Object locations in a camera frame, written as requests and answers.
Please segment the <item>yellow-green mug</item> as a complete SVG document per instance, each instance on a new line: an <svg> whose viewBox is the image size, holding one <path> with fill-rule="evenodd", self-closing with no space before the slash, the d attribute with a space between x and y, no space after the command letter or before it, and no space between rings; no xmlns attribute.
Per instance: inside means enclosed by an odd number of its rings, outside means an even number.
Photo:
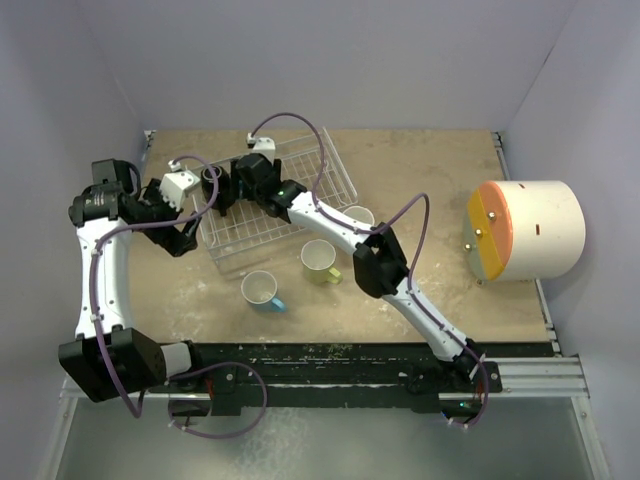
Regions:
<svg viewBox="0 0 640 480"><path fill-rule="evenodd" d="M339 285L343 276L335 268L336 257L336 250L328 241L315 239L307 242L300 252L304 278L314 285Z"/></svg>

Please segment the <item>pink mug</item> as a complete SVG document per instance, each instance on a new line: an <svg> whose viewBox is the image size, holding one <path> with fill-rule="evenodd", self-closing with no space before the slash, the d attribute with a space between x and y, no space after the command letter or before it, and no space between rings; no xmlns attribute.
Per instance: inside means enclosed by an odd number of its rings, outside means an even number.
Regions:
<svg viewBox="0 0 640 480"><path fill-rule="evenodd" d="M352 205L346 208L343 213L356 222L364 223L368 226L373 226L375 224L375 217L373 213L363 206Z"/></svg>

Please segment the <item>light blue mug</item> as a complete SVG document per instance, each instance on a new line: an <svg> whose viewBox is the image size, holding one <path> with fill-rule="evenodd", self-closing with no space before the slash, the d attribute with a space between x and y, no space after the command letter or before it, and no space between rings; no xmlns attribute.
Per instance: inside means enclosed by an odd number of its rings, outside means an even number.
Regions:
<svg viewBox="0 0 640 480"><path fill-rule="evenodd" d="M269 272L257 270L248 273L241 283L241 295L259 312L284 313L286 304L278 296L278 283Z"/></svg>

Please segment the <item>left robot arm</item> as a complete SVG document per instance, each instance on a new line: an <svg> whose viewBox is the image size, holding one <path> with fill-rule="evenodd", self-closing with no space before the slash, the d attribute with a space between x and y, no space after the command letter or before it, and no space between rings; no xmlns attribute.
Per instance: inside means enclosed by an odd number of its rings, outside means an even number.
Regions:
<svg viewBox="0 0 640 480"><path fill-rule="evenodd" d="M170 378L182 391L194 392L206 378L194 344L162 345L134 325L129 251L134 232L173 257L196 248L199 218L179 217L200 178L178 160L147 185L128 161L101 160L91 168L92 185L68 209L82 254L83 286L75 338L59 346L59 363L94 402L144 393Z"/></svg>

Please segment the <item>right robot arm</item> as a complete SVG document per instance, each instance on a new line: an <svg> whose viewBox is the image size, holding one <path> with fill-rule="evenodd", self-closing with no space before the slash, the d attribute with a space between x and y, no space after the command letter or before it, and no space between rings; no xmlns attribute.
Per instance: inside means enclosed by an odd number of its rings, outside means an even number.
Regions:
<svg viewBox="0 0 640 480"><path fill-rule="evenodd" d="M413 281L415 262L408 262L389 222L379 226L350 219L321 202L315 192L281 178L281 161L250 153L231 162L241 197L267 215L305 227L331 240L352 257L356 284L368 296L400 312L427 341L444 368L446 383L456 391L472 386L488 398L490 375L484 353L435 307Z"/></svg>

